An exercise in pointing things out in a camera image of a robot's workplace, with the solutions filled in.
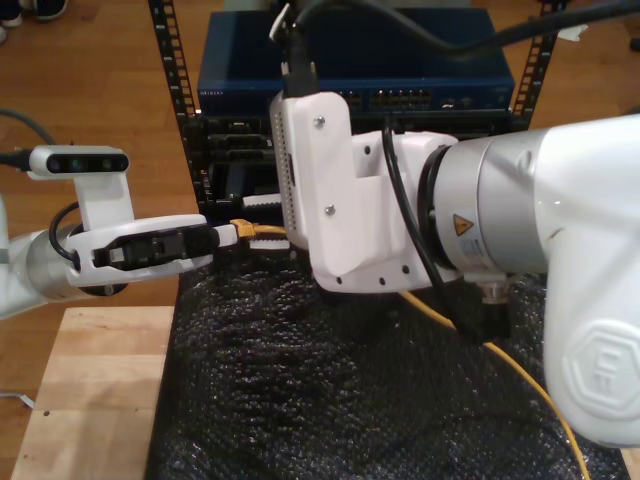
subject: cable connector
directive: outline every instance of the cable connector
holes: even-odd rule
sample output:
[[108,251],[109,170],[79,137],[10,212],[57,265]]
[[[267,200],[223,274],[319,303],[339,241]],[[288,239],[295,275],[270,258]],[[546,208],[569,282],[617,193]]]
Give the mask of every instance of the cable connector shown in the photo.
[[253,224],[247,220],[237,218],[235,220],[231,220],[230,223],[235,225],[239,238],[253,238],[257,235],[253,228]]
[[284,98],[313,95],[320,91],[316,67],[309,60],[307,46],[299,28],[292,28],[287,38],[287,62],[282,64]]
[[237,218],[231,220],[231,224],[236,227],[238,238],[255,238],[258,235],[286,235],[287,230],[284,227],[276,225],[258,225],[247,220]]

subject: white plastic housing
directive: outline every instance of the white plastic housing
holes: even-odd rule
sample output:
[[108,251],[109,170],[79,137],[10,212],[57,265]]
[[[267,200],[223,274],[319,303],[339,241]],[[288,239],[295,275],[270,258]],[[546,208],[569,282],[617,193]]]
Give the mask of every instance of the white plastic housing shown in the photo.
[[[330,92],[278,96],[271,122],[288,238],[308,248],[318,283],[355,293],[430,286],[389,181],[380,132],[352,137],[347,104]],[[436,133],[394,136],[414,212],[425,161],[456,142]]]
[[92,145],[38,145],[33,149],[29,157],[31,171],[29,177],[33,180],[69,180],[82,177],[104,177],[114,175],[114,172],[76,172],[76,173],[52,173],[47,168],[47,160],[52,154],[67,155],[125,155],[117,148]]
[[14,239],[8,250],[10,263],[0,264],[0,320],[47,303],[31,285],[27,274],[29,245],[39,233]]
[[550,129],[534,165],[549,393],[582,435],[640,446],[640,115]]

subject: shoe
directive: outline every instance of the shoe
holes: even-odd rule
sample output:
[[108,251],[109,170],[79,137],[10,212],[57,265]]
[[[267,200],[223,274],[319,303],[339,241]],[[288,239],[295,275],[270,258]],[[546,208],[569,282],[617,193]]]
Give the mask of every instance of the shoe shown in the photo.
[[48,22],[62,16],[68,4],[69,0],[33,0],[33,10],[38,20]]
[[0,0],[0,25],[5,28],[17,27],[22,23],[22,8],[17,0]]
[[22,14],[18,14],[16,18],[12,18],[11,20],[2,20],[2,26],[5,28],[15,28],[22,25]]

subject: wooden floor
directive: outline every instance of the wooden floor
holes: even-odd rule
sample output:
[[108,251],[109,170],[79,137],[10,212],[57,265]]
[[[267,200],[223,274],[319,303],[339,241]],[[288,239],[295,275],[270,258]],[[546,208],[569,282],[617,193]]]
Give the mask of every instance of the wooden floor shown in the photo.
[[[533,0],[474,3],[490,9],[497,28],[538,10]],[[176,5],[195,86],[208,13],[221,1]],[[639,105],[640,54],[629,52],[628,43],[621,22],[592,26],[579,43],[559,41],[534,127],[615,116]],[[527,49],[522,44],[507,50],[517,78]],[[27,21],[11,31],[0,46],[0,106],[33,115],[59,143],[124,149],[132,160],[129,184],[138,217],[196,211],[146,1],[72,0],[59,21]],[[0,151],[35,143],[28,130],[0,119]],[[0,170],[0,192],[12,236],[45,228],[74,201],[71,183],[33,182],[6,168]],[[106,303],[173,305],[176,285],[176,279],[131,285]],[[0,324],[0,391],[36,396],[66,306]],[[11,475],[28,417],[17,401],[0,400],[0,480]]]

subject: silver metal joint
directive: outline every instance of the silver metal joint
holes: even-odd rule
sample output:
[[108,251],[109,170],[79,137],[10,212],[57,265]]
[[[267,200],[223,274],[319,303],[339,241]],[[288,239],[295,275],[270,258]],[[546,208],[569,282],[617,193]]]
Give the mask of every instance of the silver metal joint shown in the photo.
[[483,282],[477,285],[482,291],[482,303],[487,305],[507,303],[509,293],[507,282]]

